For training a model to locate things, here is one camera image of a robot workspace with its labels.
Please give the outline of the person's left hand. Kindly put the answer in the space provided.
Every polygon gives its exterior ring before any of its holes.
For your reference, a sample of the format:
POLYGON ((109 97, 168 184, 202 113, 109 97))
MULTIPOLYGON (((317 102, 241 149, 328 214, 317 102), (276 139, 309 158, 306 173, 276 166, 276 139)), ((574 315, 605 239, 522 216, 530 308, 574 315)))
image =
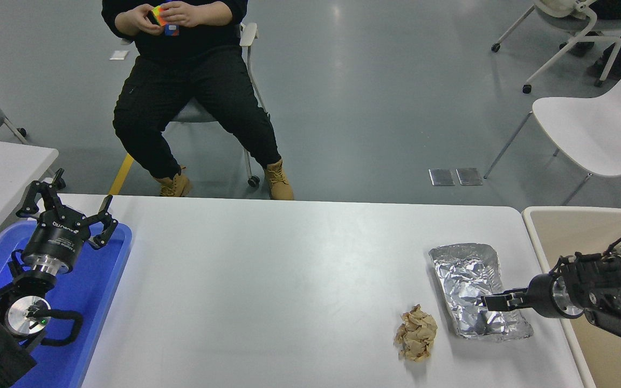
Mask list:
POLYGON ((205 11, 186 2, 167 2, 161 5, 160 17, 167 23, 185 27, 205 24, 205 11))

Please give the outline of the person's right hand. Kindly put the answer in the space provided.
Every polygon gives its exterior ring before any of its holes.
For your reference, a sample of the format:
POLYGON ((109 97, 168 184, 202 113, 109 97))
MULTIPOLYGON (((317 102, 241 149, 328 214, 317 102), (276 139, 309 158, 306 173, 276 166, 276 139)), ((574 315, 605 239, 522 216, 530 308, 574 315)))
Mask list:
POLYGON ((161 35, 163 27, 153 24, 148 18, 148 15, 152 14, 153 8, 152 5, 145 3, 126 12, 119 13, 114 18, 114 25, 119 32, 131 37, 138 35, 140 32, 153 36, 161 35))

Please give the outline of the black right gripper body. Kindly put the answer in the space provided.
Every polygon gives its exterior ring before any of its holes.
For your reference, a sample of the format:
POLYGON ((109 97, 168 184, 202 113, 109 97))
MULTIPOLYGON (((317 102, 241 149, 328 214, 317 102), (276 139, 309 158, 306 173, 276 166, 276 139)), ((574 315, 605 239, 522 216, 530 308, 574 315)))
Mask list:
POLYGON ((539 274, 529 283, 526 292, 528 306, 547 318, 560 318, 560 312, 554 301, 554 276, 539 274))

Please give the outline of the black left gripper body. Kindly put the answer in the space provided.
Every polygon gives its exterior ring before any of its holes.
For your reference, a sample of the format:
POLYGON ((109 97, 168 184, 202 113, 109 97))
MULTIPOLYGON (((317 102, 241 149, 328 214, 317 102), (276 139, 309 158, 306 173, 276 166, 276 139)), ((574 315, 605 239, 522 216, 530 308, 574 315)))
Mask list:
POLYGON ((89 227, 78 226, 84 214, 74 210, 57 214, 47 210, 41 214, 38 224, 22 253, 22 260, 31 265, 38 257, 52 257, 66 266, 75 265, 85 241, 89 239, 89 227))

